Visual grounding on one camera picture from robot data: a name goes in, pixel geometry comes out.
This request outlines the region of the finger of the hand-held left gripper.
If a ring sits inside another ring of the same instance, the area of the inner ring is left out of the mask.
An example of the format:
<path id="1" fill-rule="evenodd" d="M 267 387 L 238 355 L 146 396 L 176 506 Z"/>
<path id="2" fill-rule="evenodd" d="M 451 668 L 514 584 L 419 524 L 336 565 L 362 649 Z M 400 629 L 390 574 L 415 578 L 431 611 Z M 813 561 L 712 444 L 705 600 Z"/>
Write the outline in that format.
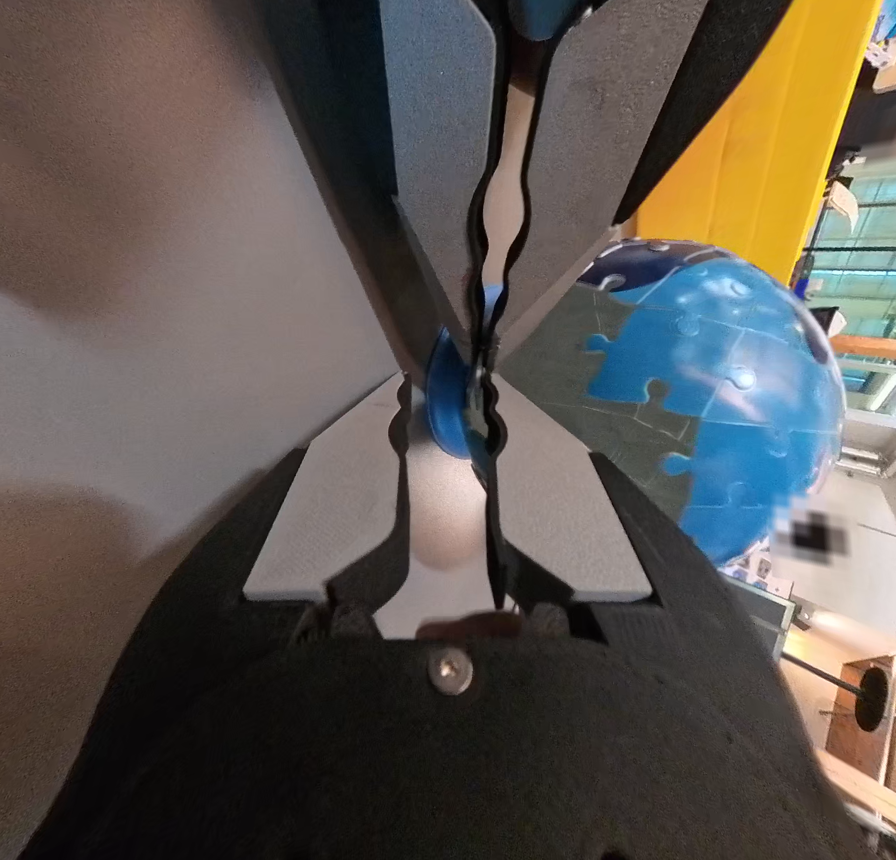
<path id="1" fill-rule="evenodd" d="M 609 243 L 617 209 L 710 0 L 606 0 L 554 47 L 521 176 L 488 365 L 540 324 Z"/>
<path id="2" fill-rule="evenodd" d="M 487 169 L 497 42 L 474 0 L 378 0 L 394 202 L 442 326 L 469 345 L 469 216 Z"/>

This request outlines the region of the black disc on rod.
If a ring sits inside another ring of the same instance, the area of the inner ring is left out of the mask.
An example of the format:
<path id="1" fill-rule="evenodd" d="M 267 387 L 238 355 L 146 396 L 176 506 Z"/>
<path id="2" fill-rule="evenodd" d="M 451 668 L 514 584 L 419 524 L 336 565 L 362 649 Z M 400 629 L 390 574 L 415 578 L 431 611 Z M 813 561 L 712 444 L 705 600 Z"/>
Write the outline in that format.
<path id="1" fill-rule="evenodd" d="M 781 652 L 780 658 L 853 695 L 853 715 L 858 728 L 867 733 L 879 729 L 885 718 L 890 697 L 890 680 L 885 670 L 878 666 L 870 666 L 862 672 L 858 684 L 852 684 L 790 653 Z"/>

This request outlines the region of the blue puzzle piece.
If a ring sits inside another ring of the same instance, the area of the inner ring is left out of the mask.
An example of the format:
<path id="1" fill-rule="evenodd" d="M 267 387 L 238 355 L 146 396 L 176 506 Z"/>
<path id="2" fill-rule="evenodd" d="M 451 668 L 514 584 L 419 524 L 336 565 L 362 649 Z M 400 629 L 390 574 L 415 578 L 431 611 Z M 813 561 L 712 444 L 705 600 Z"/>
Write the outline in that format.
<path id="1" fill-rule="evenodd" d="M 440 328 L 427 362 L 424 386 L 427 423 L 436 445 L 448 455 L 470 462 L 472 470 L 476 475 L 469 456 L 462 420 L 463 408 L 465 406 L 465 388 L 469 372 L 470 367 L 463 360 L 458 348 L 455 346 L 449 329 L 446 327 Z M 492 383 L 494 384 L 498 401 L 500 395 L 497 389 L 496 376 L 492 377 Z M 497 416 L 502 426 L 502 446 L 491 461 L 487 480 L 481 481 L 476 475 L 477 481 L 486 491 L 489 491 L 489 472 L 492 463 L 499 458 L 507 443 L 506 421 L 498 412 Z"/>

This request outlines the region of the blue puzzle ball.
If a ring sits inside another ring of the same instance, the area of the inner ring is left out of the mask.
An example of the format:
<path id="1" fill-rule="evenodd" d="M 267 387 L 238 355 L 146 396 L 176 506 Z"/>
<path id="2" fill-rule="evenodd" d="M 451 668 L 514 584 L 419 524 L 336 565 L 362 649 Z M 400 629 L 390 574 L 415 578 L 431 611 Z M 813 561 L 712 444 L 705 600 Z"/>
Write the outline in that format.
<path id="1" fill-rule="evenodd" d="M 827 334 L 790 289 L 714 245 L 611 245 L 498 372 L 717 567 L 764 542 L 840 455 L 846 395 Z"/>

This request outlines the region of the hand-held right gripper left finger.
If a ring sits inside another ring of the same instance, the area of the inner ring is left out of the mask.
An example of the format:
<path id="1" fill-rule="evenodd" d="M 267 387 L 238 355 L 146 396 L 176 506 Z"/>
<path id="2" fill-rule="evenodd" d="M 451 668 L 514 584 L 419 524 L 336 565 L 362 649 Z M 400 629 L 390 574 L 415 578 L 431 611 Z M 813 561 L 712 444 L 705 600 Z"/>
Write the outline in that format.
<path id="1" fill-rule="evenodd" d="M 306 447 L 244 585 L 249 601 L 389 601 L 407 577 L 375 568 L 360 585 L 350 567 L 387 544 L 407 543 L 410 383 L 396 373 Z"/>

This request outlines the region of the small curved puzzle piece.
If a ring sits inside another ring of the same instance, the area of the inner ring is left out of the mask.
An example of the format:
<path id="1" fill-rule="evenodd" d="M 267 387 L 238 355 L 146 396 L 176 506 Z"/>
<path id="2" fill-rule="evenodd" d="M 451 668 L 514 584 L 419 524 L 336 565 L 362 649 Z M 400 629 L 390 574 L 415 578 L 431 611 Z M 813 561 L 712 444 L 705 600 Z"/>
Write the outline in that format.
<path id="1" fill-rule="evenodd" d="M 492 459 L 502 446 L 502 431 L 497 416 L 497 393 L 488 368 L 489 354 L 480 347 L 473 357 L 465 388 L 462 420 L 464 435 L 474 471 L 487 480 Z"/>

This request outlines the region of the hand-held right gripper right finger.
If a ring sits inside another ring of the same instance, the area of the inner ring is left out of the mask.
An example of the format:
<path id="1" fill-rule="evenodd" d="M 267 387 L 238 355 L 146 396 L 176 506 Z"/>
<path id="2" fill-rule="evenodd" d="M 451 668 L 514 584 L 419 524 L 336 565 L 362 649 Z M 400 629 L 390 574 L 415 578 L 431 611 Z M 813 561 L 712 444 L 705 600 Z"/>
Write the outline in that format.
<path id="1" fill-rule="evenodd" d="M 504 426 L 497 451 L 500 535 L 575 602 L 626 602 L 651 585 L 588 448 L 504 378 L 491 380 Z"/>

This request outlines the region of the yellow plastic bin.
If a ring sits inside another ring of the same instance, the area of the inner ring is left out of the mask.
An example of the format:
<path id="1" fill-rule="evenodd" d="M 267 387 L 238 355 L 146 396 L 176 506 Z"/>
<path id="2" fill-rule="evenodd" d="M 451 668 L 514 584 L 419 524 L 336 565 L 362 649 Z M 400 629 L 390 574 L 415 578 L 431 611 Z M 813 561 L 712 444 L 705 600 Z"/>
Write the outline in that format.
<path id="1" fill-rule="evenodd" d="M 883 0 L 793 0 L 733 94 L 634 216 L 789 283 Z"/>

